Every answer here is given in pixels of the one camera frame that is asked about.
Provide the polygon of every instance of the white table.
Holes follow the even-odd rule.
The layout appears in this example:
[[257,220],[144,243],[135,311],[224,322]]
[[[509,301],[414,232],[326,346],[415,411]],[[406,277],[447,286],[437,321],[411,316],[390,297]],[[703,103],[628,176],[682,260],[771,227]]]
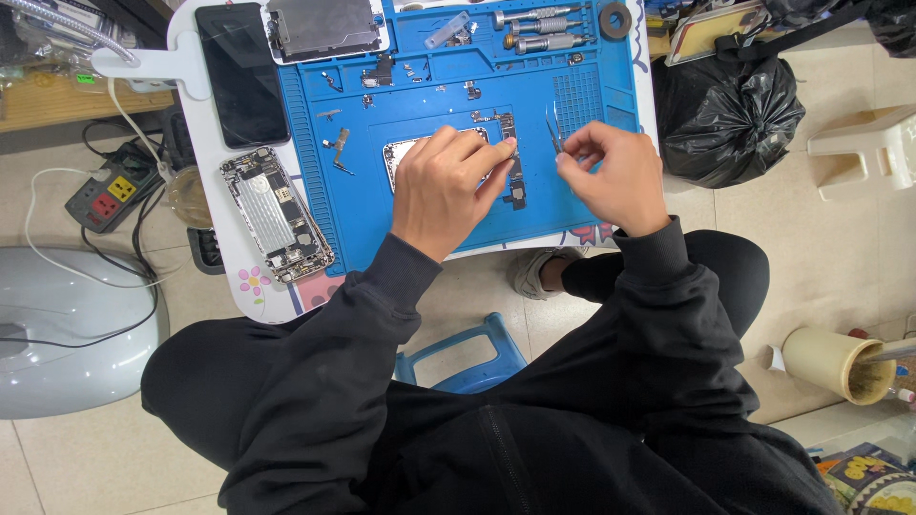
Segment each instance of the white table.
[[[266,0],[257,1],[262,4],[266,3]],[[175,11],[169,23],[169,50],[175,50],[178,47],[179,34],[196,30],[194,11],[198,7],[223,3],[224,0],[188,0],[182,4]],[[464,2],[445,0],[433,1],[431,4],[436,6],[459,5]],[[652,137],[657,147],[658,131],[655,123],[655,104],[652,96],[652,77],[649,71],[649,45],[643,3],[641,0],[627,0],[627,6],[633,13],[634,20],[634,27],[631,31],[633,37],[630,38],[630,41],[634,56],[633,70],[636,78],[639,121],[643,132]],[[186,78],[196,74],[198,80],[204,80],[209,84],[206,79],[207,71],[202,66],[200,45],[186,45],[181,50],[183,56],[175,52],[163,56],[163,59],[174,59],[173,65],[166,68],[181,70],[180,74]],[[188,58],[186,50],[191,52],[193,59]],[[149,76],[160,79],[170,78],[162,77],[161,74],[147,75]],[[220,251],[223,254],[226,277],[229,280],[235,304],[253,320],[263,323],[284,323],[327,302],[331,294],[343,283],[343,276],[329,278],[322,272],[289,285],[282,285],[273,280],[219,173],[220,163],[238,155],[239,151],[227,148],[223,143],[212,97],[206,100],[196,100],[188,94],[184,82],[181,81],[179,81],[179,95],[187,118],[188,130],[191,133],[197,164],[201,170],[203,189],[207,195],[207,203],[210,205],[214,229],[219,239]],[[282,145],[276,145],[274,148],[289,175],[301,176],[299,159],[292,140]],[[302,180],[294,180],[293,183],[299,189],[301,198],[308,199]],[[515,248],[614,247],[610,234],[611,227],[607,225],[590,226],[503,245],[477,248],[452,254],[449,258]]]

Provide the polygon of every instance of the foot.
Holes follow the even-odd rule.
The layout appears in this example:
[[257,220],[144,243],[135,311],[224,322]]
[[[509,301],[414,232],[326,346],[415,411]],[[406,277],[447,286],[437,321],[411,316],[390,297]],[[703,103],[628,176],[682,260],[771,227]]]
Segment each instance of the foot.
[[546,301],[562,292],[544,290],[540,282],[540,270],[544,265],[554,258],[575,261],[584,257],[576,247],[539,248],[518,257],[519,267],[509,271],[509,282],[519,295],[535,301]]

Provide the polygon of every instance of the silicone mat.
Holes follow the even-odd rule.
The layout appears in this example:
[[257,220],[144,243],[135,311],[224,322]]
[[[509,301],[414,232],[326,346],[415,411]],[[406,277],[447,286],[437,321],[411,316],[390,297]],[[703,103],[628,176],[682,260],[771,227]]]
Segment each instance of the silicone mat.
[[[638,131],[629,44],[625,39],[602,38],[596,23],[606,4],[526,0],[395,13],[386,0],[393,85],[366,88],[362,84],[363,70],[376,67],[375,55],[280,67],[309,206],[337,256],[327,268],[328,275],[368,267],[391,226],[394,195],[384,146],[429,136],[446,124],[459,130],[482,126],[491,143],[499,141],[503,136],[499,121],[476,123],[474,111],[482,117],[492,116],[494,109],[513,115],[527,199],[522,209],[497,199],[458,250],[596,223],[556,173],[556,152],[544,113],[548,110],[552,120],[556,105],[564,139],[592,120]],[[597,41],[521,56],[504,49],[508,24],[495,30],[493,11],[516,13],[546,5],[582,6],[567,17],[585,23],[568,32]],[[462,11],[470,15],[468,27],[474,28],[470,44],[427,50],[423,40]],[[573,54],[581,54],[582,60],[573,63]],[[336,91],[322,73],[343,91]],[[474,81],[480,98],[469,100],[466,81]],[[364,102],[367,94],[372,95],[369,106]],[[337,110],[330,120],[325,115]],[[337,151],[322,146],[323,140],[336,141],[342,128],[349,129],[350,135],[339,160],[354,175],[335,168]],[[510,195],[508,184],[504,195]]]

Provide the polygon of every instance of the hand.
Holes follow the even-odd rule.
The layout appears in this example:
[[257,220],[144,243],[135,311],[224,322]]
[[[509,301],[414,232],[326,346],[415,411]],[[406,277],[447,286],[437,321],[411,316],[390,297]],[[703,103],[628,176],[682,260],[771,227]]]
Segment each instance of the hand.
[[[650,235],[671,222],[661,187],[661,159],[644,134],[600,122],[579,129],[557,156],[557,172],[603,222],[628,236]],[[588,172],[603,161],[598,172]]]
[[490,146],[474,131],[459,133],[450,126],[418,141],[395,174],[391,234],[442,263],[506,187],[516,144],[510,137]]

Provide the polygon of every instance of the blue plastic stool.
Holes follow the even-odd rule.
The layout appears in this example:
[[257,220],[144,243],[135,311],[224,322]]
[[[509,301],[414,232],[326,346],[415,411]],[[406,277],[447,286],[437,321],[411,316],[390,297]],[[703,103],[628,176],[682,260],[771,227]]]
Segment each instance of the blue plastic stool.
[[491,312],[484,319],[483,325],[445,338],[439,343],[430,345],[410,356],[404,356],[404,353],[399,352],[395,358],[395,379],[411,385],[417,384],[417,376],[414,374],[413,367],[418,361],[481,334],[485,334],[490,339],[490,343],[496,349],[496,357],[486,363],[458,372],[432,387],[432,389],[451,393],[479,393],[486,389],[491,389],[507,378],[512,377],[513,374],[528,364],[518,351],[518,346],[512,336],[506,330],[506,326],[503,324],[503,315]]

